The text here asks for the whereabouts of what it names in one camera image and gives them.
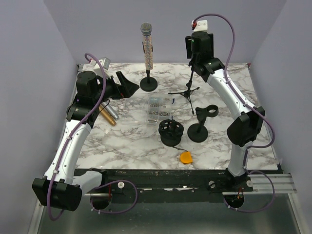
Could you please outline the silver microphone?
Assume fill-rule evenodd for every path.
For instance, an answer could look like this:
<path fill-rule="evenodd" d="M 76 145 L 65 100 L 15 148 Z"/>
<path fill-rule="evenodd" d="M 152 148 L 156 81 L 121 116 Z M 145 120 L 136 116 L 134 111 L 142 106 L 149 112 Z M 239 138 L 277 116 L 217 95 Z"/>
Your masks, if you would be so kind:
<path fill-rule="evenodd" d="M 103 102 L 101 104 L 102 108 L 104 108 L 113 118 L 114 120 L 119 120 L 119 115 L 117 112 L 113 109 L 109 101 Z"/>

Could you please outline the gold microphone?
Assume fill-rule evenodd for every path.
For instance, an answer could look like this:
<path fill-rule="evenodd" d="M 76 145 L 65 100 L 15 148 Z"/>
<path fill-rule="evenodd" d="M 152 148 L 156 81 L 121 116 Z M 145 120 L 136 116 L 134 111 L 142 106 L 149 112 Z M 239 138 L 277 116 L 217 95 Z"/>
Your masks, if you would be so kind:
<path fill-rule="evenodd" d="M 102 106 L 99 106 L 99 113 L 104 117 L 104 119 L 112 126 L 116 125 L 116 121 L 113 116 Z"/>

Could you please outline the black tripod shock mount stand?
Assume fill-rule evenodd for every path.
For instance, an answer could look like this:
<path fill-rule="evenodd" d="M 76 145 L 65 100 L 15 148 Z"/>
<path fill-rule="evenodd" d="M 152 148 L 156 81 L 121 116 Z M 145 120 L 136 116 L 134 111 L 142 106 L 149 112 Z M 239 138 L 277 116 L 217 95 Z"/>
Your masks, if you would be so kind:
<path fill-rule="evenodd" d="M 197 63 L 197 59 L 198 59 L 198 55 L 192 55 L 192 58 L 189 62 L 189 66 L 191 68 L 191 75 L 190 75 L 190 79 L 189 81 L 187 82 L 186 86 L 187 86 L 187 90 L 186 91 L 183 91 L 183 92 L 169 92 L 168 94 L 169 95 L 182 95 L 184 98 L 187 99 L 187 101 L 190 103 L 191 105 L 191 111 L 192 111 L 192 114 L 194 115 L 195 112 L 194 112 L 194 109 L 193 109 L 193 104 L 192 104 L 192 101 L 191 101 L 191 94 L 198 90 L 200 87 L 197 87 L 197 88 L 194 88 L 194 89 L 191 89 L 192 87 L 192 84 L 193 84 L 193 76 L 194 76 L 194 71 L 195 71 L 195 64 Z"/>

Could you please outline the shock mount round base stand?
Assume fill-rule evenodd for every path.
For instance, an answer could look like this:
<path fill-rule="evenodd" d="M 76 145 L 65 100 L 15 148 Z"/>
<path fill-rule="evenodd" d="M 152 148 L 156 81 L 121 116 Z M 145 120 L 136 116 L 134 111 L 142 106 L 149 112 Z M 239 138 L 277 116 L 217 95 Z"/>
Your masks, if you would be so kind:
<path fill-rule="evenodd" d="M 174 147 L 181 142 L 184 127 L 174 119 L 166 119 L 160 122 L 158 132 L 160 134 L 160 140 L 164 145 Z"/>

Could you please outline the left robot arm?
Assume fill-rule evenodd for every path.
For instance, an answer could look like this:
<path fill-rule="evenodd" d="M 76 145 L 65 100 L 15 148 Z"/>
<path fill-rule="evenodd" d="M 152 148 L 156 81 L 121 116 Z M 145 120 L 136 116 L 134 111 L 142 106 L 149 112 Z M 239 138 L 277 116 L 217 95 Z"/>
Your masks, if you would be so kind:
<path fill-rule="evenodd" d="M 32 189 L 38 200 L 48 209 L 75 211 L 81 198 L 90 190 L 104 192 L 108 180 L 102 172 L 91 169 L 75 176 L 75 166 L 84 142 L 99 115 L 99 105 L 109 99 L 130 98 L 139 85 L 129 81 L 122 72 L 116 73 L 119 84 L 113 77 L 107 79 L 93 71 L 78 73 L 77 94 L 66 113 L 64 134 L 57 153 L 42 178 L 35 178 Z"/>

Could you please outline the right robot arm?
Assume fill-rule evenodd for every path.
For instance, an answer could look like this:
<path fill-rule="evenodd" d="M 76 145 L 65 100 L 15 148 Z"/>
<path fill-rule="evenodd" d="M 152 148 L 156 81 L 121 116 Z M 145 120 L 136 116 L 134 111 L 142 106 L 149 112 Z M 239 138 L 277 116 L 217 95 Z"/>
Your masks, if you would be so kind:
<path fill-rule="evenodd" d="M 225 177 L 224 185 L 228 190 L 235 191 L 242 185 L 240 177 L 246 174 L 247 150 L 261 131 L 265 110 L 244 97 L 230 80 L 225 65 L 214 57 L 213 34 L 193 32 L 185 38 L 185 44 L 191 70 L 219 94 L 232 114 L 234 121 L 227 129 L 227 136 L 232 143 L 227 168 L 230 176 Z"/>

